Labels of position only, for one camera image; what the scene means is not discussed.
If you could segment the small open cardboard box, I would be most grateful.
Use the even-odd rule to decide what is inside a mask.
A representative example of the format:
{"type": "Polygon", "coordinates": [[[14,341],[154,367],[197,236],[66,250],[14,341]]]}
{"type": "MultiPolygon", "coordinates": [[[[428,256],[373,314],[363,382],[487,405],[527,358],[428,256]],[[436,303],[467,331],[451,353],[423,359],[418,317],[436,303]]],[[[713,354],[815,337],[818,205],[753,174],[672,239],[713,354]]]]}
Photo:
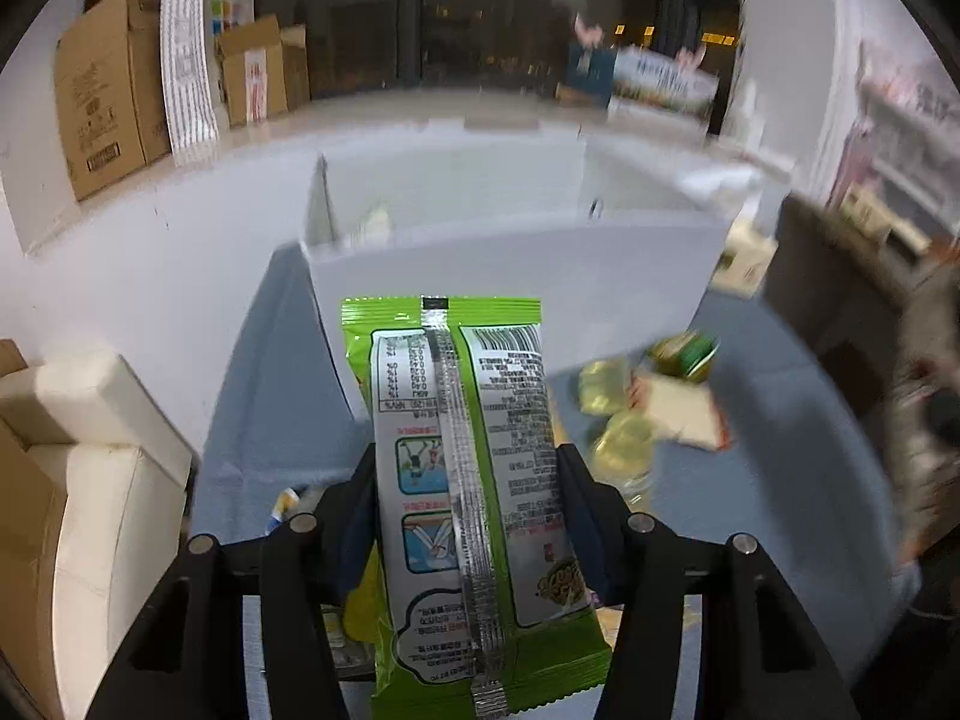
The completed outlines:
{"type": "Polygon", "coordinates": [[[231,127],[267,121],[311,98],[306,26],[275,15],[224,32],[217,41],[231,127]]]}

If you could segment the landscape picture box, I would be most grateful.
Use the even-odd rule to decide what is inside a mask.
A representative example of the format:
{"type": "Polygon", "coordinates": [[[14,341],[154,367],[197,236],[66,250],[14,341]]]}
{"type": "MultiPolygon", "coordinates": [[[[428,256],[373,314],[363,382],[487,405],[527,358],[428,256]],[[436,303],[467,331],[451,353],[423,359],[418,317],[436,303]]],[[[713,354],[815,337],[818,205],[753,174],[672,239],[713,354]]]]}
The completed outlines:
{"type": "Polygon", "coordinates": [[[669,110],[708,121],[715,107],[719,78],[701,70],[706,44],[682,49],[675,57],[644,47],[623,49],[573,44],[558,99],[610,109],[622,104],[669,110]]]}

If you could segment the green seaweed snack pack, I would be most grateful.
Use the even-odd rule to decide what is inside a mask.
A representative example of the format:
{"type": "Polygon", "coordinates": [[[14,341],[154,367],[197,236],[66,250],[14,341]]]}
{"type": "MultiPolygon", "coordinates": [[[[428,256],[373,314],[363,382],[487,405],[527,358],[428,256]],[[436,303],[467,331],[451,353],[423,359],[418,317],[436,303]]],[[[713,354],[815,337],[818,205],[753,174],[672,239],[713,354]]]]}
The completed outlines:
{"type": "Polygon", "coordinates": [[[568,535],[529,298],[350,298],[373,423],[377,718],[506,718],[612,653],[568,535]]]}

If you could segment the green jelly cup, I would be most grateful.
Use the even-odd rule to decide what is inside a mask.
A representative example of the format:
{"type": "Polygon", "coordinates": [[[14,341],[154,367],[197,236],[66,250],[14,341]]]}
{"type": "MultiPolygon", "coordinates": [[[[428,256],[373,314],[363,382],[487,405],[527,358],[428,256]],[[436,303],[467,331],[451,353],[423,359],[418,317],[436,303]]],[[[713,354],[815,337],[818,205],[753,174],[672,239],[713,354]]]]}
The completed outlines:
{"type": "Polygon", "coordinates": [[[630,408],[630,364],[623,356],[590,361],[579,371],[579,410],[612,416],[630,408]]]}
{"type": "Polygon", "coordinates": [[[590,447],[594,478],[615,486],[640,484],[651,473],[654,434],[651,422],[638,411],[619,411],[608,418],[590,447]]]}

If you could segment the large cardboard box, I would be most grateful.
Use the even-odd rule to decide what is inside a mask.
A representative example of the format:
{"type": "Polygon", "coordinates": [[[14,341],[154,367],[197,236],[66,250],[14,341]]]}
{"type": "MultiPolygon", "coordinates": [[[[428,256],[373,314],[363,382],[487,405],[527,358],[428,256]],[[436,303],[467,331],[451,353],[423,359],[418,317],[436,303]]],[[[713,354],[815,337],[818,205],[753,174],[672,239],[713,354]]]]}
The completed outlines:
{"type": "Polygon", "coordinates": [[[161,88],[160,0],[99,0],[60,37],[53,79],[76,200],[171,151],[161,88]]]}

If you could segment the white dotted paper bag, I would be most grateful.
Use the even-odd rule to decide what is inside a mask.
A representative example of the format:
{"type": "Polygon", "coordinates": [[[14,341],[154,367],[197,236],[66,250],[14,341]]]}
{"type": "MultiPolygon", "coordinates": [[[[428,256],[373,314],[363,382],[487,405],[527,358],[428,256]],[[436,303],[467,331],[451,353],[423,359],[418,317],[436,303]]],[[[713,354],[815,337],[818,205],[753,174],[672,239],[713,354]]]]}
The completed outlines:
{"type": "Polygon", "coordinates": [[[212,158],[218,128],[206,57],[205,0],[160,0],[164,117],[178,166],[212,158]]]}

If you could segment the dark side table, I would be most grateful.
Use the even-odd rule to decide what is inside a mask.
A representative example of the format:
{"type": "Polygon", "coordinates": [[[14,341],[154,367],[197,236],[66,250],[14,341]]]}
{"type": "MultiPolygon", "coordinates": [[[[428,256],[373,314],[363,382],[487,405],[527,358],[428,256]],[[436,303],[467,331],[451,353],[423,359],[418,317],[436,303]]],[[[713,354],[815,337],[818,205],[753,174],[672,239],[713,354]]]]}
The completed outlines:
{"type": "Polygon", "coordinates": [[[763,296],[804,341],[877,452],[901,554],[958,527],[958,265],[896,265],[839,211],[791,195],[763,296]]]}

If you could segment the beige brown-edged snack packet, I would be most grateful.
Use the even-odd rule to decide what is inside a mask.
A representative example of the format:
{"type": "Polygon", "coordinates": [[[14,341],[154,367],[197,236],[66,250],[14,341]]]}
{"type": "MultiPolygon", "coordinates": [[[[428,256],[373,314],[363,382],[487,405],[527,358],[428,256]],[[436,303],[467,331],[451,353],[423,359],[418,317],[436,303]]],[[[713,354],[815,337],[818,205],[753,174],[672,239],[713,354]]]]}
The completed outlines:
{"type": "Polygon", "coordinates": [[[631,376],[631,410],[651,422],[659,440],[720,452],[731,445],[726,418],[706,383],[636,371],[631,376]]]}

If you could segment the green garlic pea packet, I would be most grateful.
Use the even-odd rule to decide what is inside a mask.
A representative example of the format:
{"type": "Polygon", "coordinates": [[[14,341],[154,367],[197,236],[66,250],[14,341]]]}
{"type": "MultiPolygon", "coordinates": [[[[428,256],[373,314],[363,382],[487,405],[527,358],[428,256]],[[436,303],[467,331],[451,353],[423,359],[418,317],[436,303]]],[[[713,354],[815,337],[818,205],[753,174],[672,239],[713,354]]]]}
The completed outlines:
{"type": "Polygon", "coordinates": [[[661,376],[703,382],[708,379],[718,349],[719,344],[713,337],[697,330],[685,330],[656,341],[647,355],[661,376]]]}

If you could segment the white sofa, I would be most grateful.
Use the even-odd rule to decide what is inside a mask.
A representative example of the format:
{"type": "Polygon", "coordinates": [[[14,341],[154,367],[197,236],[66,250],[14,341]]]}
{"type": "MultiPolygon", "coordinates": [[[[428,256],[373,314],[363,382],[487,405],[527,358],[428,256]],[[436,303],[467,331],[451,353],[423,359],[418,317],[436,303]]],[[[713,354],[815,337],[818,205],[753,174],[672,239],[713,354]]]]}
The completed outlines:
{"type": "Polygon", "coordinates": [[[62,431],[29,450],[67,495],[53,573],[60,718],[82,718],[178,554],[194,454],[122,356],[31,367],[37,399],[62,431]]]}

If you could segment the white storage box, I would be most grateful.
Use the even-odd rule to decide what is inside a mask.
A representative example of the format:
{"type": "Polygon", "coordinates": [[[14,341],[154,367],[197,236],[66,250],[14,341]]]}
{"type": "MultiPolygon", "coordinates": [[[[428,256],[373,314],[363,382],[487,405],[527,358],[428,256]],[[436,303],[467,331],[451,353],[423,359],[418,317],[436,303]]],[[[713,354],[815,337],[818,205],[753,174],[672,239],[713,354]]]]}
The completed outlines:
{"type": "Polygon", "coordinates": [[[344,299],[535,298],[545,366],[567,371],[685,328],[736,211],[726,164],[613,138],[340,145],[314,179],[302,243],[355,418],[344,299]]]}

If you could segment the brown cardboard sheet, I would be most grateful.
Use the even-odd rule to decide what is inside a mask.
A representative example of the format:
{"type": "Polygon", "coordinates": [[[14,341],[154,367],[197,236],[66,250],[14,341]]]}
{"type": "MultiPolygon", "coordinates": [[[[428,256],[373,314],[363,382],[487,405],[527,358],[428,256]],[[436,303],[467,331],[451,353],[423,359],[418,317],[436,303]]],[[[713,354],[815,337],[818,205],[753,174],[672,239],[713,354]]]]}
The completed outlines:
{"type": "Polygon", "coordinates": [[[36,395],[36,374],[2,343],[2,689],[29,718],[60,718],[53,663],[55,551],[64,483],[29,455],[62,437],[36,395]]]}

